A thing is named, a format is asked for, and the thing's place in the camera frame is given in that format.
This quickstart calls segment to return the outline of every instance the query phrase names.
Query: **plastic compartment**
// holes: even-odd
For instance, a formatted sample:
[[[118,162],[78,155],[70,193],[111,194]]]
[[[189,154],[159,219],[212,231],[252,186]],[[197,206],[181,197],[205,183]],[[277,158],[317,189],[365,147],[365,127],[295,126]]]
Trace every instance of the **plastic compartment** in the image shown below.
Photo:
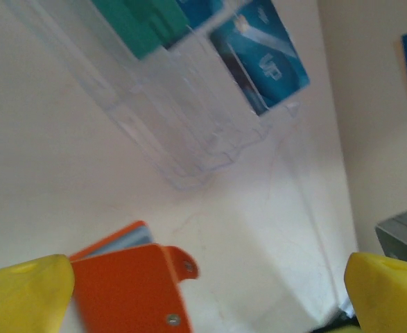
[[[172,49],[138,60],[90,0],[5,2],[178,189],[203,184],[268,134],[241,94],[227,92],[236,85],[206,38],[241,3],[227,2]]]

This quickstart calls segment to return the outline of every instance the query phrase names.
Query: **gray metal object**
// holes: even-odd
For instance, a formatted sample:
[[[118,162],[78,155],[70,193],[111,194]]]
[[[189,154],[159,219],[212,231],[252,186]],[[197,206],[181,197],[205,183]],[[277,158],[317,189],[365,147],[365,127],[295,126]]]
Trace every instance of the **gray metal object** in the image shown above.
[[[180,316],[178,314],[169,314],[166,317],[166,321],[168,322],[169,325],[171,326],[178,326],[180,325],[180,322],[182,321],[180,319]]]
[[[376,234],[387,257],[407,262],[407,212],[380,222]]]

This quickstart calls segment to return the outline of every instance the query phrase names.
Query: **metal rivet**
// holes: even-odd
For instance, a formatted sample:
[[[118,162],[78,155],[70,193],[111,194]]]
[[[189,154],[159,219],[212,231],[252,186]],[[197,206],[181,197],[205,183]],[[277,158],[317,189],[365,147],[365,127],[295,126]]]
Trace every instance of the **metal rivet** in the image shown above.
[[[181,321],[182,320],[180,319],[180,316],[178,314],[169,314],[166,317],[166,322],[171,326],[178,326],[180,325]]]
[[[188,272],[190,273],[194,272],[194,265],[191,264],[190,262],[184,262],[184,267]]]

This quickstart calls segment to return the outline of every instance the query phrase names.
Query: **beige wall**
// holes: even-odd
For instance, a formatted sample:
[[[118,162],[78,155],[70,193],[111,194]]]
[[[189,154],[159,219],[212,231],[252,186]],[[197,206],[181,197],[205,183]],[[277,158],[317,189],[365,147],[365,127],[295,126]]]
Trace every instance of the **beige wall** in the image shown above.
[[[407,209],[407,88],[395,43],[407,1],[319,0],[360,250],[375,224]]]

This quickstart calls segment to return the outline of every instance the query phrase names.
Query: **clear plastic holder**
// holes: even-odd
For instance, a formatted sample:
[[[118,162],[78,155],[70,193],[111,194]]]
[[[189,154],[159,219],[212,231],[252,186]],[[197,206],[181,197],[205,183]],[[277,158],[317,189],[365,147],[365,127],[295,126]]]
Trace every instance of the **clear plastic holder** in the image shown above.
[[[266,138],[272,124],[253,113],[207,39],[212,26],[248,1],[227,1],[202,28],[143,60],[90,0],[4,1],[176,188],[202,185],[246,146]],[[231,88],[237,95],[226,92]],[[277,108],[294,117],[299,103]]]

